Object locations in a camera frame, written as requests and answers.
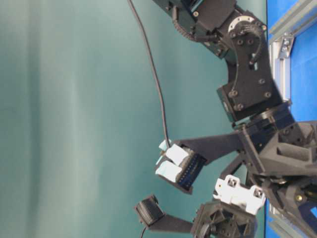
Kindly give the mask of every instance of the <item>white clip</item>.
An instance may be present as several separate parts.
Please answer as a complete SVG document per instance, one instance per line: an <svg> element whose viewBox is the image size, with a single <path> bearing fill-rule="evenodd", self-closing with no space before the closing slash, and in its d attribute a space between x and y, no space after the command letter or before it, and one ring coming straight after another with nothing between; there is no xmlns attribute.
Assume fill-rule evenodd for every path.
<svg viewBox="0 0 317 238"><path fill-rule="evenodd" d="M256 215L258 210L265 204L263 190L253 185L250 189L240 185L240 179L227 175L225 180L218 179L215 190L218 195L213 195L226 204L233 204L243 208L246 212Z"/></svg>

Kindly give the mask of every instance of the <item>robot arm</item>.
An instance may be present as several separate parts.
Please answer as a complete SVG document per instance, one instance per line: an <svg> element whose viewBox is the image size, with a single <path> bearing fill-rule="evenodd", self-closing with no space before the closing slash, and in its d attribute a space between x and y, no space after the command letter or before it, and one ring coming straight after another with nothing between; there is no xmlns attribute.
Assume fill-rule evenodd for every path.
<svg viewBox="0 0 317 238"><path fill-rule="evenodd" d="M217 92L232 122L228 135L161 145L156 174L185 193L203 166L236 151L238 157L217 181L213 201L203 204L193 224L154 208L136 211L150 230L190 233L195 238L254 237L255 214L265 197L308 237L317 237L317 126L295 122L271 76L266 26L235 0L153 0L177 31L225 59L229 79ZM234 172L244 164L247 186Z"/></svg>

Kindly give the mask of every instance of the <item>black wire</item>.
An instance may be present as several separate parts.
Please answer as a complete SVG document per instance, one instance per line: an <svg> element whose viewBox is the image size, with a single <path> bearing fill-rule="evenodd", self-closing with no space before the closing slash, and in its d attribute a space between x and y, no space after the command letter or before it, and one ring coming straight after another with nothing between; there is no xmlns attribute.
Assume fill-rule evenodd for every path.
<svg viewBox="0 0 317 238"><path fill-rule="evenodd" d="M144 232L145 232L145 230L146 230L147 228L146 227L144 227L144 229L143 229L143 231L142 231L142 233L141 233L141 236L140 236L140 238L143 238L143 235L144 235Z"/></svg>
<svg viewBox="0 0 317 238"><path fill-rule="evenodd" d="M138 22L138 25L139 25L139 28L140 28L140 30L141 30L144 43L145 43L145 45L146 45L146 50L147 50L147 53L148 53L148 56L149 56L149 59L150 59L150 64L151 64L151 69L152 69L153 77L154 77L154 79L155 79L155 83L156 83L156 87L157 87L158 95L159 95L160 109L161 109L161 112L162 112L163 132L164 132L164 136L165 136L165 141L166 141L167 147L170 148L170 143L169 143L168 133L167 133L167 125L166 125L166 115L165 115L164 98L163 98L163 95L162 95L162 89L161 89L161 87L160 87L157 70L156 70L155 65L154 65L153 56L152 56L150 44L149 44L149 41L148 41L148 37L147 37L147 35L146 35L146 32L145 32L144 26L143 26L143 24L142 24L142 21L141 21L139 15L138 15L138 13L137 13L137 11L136 11L134 5L133 5L132 0L127 0L127 1L128 1L129 5L130 5L130 8L131 8L131 10L132 10L132 13L133 13L135 19L136 19L137 22Z"/></svg>

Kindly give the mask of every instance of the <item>black robotic link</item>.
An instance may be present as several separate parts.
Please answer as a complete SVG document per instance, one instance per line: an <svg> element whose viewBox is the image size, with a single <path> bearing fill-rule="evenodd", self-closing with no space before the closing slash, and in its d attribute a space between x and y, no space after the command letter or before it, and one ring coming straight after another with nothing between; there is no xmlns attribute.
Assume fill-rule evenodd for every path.
<svg viewBox="0 0 317 238"><path fill-rule="evenodd" d="M317 122L295 122L271 76L266 26L235 0L153 0L173 19L187 39L203 44L225 59L229 79L218 89L234 132L174 141L188 156L174 180L160 176L185 193L203 166L233 151L237 158L221 179L241 165L248 169L247 187L257 185L270 203L308 237L317 237ZM175 163L166 153L157 164ZM195 238L252 238L253 214L214 199L197 211L194 223L165 214L151 196L135 207L140 221L153 231L191 233Z"/></svg>

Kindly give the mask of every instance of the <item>black 3d-printed part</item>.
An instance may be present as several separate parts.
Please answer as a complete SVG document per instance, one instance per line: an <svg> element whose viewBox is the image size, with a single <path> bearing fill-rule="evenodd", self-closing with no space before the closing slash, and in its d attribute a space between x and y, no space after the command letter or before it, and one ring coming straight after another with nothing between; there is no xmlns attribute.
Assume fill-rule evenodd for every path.
<svg viewBox="0 0 317 238"><path fill-rule="evenodd" d="M139 202L135 207L135 210L138 213L141 222L147 227L151 226L164 216L154 195Z"/></svg>

